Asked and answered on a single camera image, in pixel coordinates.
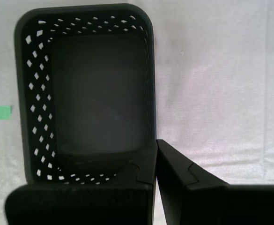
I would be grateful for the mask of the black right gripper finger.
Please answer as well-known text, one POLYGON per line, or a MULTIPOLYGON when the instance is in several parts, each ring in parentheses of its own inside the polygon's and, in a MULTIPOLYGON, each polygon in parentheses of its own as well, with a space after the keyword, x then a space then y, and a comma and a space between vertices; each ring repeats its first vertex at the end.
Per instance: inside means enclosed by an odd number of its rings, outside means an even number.
POLYGON ((10 225, 150 225, 157 143, 150 141, 105 184, 27 184, 5 200, 10 225))
POLYGON ((231 185, 164 140, 157 180, 169 225, 274 225, 274 185, 231 185))

